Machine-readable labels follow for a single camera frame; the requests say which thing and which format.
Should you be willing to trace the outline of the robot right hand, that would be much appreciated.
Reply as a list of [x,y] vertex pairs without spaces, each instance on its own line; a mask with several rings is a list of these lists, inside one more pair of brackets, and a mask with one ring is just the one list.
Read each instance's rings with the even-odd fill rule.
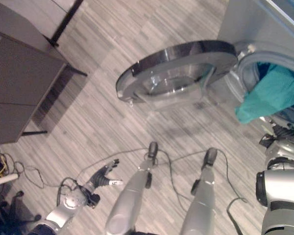
[[291,124],[288,125],[288,128],[278,124],[273,124],[272,129],[275,134],[275,140],[294,141],[294,127]]

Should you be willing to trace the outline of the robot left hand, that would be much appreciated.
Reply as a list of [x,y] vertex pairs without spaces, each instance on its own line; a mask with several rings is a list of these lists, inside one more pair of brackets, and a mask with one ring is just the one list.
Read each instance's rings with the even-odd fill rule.
[[109,179],[107,174],[113,170],[113,168],[117,167],[120,163],[119,159],[114,159],[109,162],[102,168],[100,168],[97,172],[95,172],[90,179],[84,184],[84,187],[91,193],[93,193],[98,187],[104,186],[115,186],[122,185],[122,180],[114,180]]

